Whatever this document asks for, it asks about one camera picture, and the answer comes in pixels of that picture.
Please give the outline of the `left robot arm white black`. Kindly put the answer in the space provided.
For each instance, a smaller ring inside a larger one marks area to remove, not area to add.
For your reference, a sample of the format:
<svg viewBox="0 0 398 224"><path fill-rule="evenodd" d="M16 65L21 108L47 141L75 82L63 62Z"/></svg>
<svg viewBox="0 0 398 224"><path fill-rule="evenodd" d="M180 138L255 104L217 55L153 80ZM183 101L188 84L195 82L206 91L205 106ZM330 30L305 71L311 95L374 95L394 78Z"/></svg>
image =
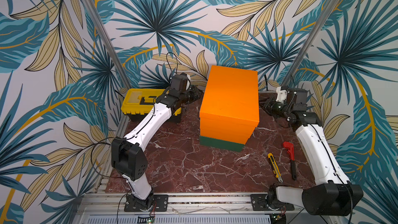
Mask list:
<svg viewBox="0 0 398 224"><path fill-rule="evenodd" d="M153 210L155 200L146 169L148 160L144 151L159 128L183 105L198 100L203 91L192 85L186 73L171 78L171 85L157 97L149 114L135 129L123 138L116 137L111 144L112 167L128 183L132 193L127 204L139 211Z"/></svg>

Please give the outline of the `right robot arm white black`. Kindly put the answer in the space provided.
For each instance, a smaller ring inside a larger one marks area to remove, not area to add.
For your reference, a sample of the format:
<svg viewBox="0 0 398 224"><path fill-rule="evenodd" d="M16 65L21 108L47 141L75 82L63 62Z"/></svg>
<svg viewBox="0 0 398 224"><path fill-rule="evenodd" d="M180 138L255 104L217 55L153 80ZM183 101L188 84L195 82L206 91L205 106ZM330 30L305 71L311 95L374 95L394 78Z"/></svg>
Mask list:
<svg viewBox="0 0 398 224"><path fill-rule="evenodd" d="M272 117L287 120L298 137L315 178L308 189L272 185L265 203L282 210L288 204L302 207L311 215L348 216L363 197L361 186L352 184L337 162L316 113L307 109L308 92L287 86L276 89L276 97L261 100L261 108Z"/></svg>

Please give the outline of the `large orange shoebox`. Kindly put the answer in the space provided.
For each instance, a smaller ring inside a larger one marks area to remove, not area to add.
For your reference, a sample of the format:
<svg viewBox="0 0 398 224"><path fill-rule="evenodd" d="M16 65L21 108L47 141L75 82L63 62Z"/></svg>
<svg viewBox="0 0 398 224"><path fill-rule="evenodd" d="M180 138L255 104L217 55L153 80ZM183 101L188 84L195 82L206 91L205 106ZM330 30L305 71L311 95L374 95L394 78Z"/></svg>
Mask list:
<svg viewBox="0 0 398 224"><path fill-rule="evenodd" d="M207 138L245 145L258 124L259 119L252 121L237 118L201 118L200 134Z"/></svg>

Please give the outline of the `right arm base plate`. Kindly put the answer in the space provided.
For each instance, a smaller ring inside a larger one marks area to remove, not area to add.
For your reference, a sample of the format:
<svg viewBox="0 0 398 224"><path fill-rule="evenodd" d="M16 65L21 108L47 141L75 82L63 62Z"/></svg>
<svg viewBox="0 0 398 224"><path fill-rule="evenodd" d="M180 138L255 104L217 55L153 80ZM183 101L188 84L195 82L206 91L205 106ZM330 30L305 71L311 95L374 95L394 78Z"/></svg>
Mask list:
<svg viewBox="0 0 398 224"><path fill-rule="evenodd" d="M293 204L283 203L276 198L268 198L268 194L251 194L250 201L253 211L293 211Z"/></svg>

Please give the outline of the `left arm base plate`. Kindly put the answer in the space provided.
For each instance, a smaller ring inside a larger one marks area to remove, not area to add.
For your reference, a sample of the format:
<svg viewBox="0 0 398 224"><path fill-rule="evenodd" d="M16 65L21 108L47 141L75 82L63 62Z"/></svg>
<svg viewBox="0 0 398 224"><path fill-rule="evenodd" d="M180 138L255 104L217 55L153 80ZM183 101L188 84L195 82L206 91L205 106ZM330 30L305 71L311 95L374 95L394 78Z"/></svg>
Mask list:
<svg viewBox="0 0 398 224"><path fill-rule="evenodd" d="M124 207L125 212L166 212L169 204L168 195L149 195L146 200L141 200L132 194L127 195Z"/></svg>

